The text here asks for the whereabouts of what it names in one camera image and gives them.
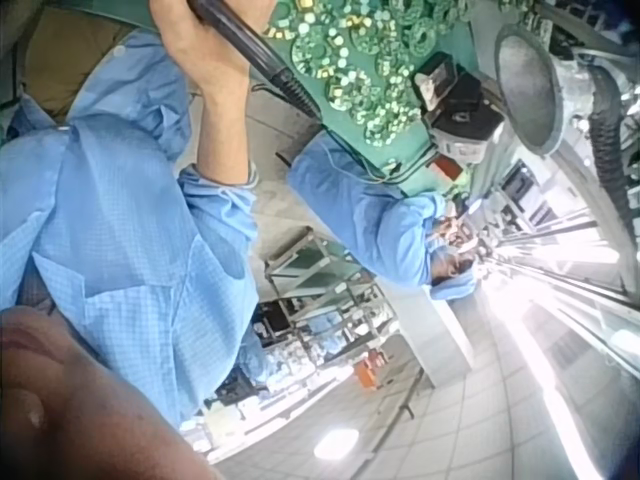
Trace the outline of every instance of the woman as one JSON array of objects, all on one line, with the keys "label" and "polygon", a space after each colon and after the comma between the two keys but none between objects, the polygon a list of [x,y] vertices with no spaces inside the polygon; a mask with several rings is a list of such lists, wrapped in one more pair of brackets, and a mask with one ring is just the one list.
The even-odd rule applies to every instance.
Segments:
[{"label": "woman", "polygon": [[295,159],[289,185],[353,256],[398,285],[431,286],[451,300],[473,292],[473,260],[438,241],[454,222],[437,193],[405,198],[372,183],[344,148],[321,133]]}]

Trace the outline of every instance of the lips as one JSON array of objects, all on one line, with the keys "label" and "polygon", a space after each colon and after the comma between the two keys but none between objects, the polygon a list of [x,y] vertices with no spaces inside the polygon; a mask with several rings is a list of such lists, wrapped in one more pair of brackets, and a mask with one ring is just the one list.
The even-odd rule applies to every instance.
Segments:
[{"label": "lips", "polygon": [[20,327],[2,327],[0,346],[2,350],[23,350],[62,363],[39,338]]}]

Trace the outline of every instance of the hand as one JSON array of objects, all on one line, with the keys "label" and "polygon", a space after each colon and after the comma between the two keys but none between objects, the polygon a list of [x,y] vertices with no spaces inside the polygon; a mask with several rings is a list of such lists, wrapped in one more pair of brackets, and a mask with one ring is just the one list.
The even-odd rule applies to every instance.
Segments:
[{"label": "hand", "polygon": [[[276,4],[276,0],[226,2],[258,32],[268,23]],[[211,27],[200,23],[187,0],[149,0],[149,7],[169,55],[200,89],[216,91],[248,80],[247,61]]]}]

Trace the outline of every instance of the blue anti-static smock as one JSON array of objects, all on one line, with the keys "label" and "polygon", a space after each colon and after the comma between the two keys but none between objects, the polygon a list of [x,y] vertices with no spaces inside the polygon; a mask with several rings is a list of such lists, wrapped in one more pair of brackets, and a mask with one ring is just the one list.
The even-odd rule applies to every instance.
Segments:
[{"label": "blue anti-static smock", "polygon": [[106,366],[173,425],[224,380],[257,302],[247,188],[193,168],[186,82],[133,32],[90,76],[63,128],[29,98],[0,150],[0,309],[35,266]]},{"label": "blue anti-static smock", "polygon": [[404,198],[396,187],[369,185],[352,175],[368,178],[344,148],[321,133],[294,161],[289,185],[365,268],[398,285],[431,283],[427,237],[445,214],[444,198]]}]

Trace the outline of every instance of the black hose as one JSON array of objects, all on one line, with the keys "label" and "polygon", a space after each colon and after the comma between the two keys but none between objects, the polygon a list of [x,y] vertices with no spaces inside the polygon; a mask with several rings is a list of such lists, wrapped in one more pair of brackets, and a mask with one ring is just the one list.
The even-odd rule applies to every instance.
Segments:
[{"label": "black hose", "polygon": [[622,165],[620,126],[622,101],[620,89],[611,74],[602,67],[589,67],[595,85],[589,133],[593,158],[602,188],[613,202],[629,236],[636,241],[633,212],[627,194],[627,179]]}]

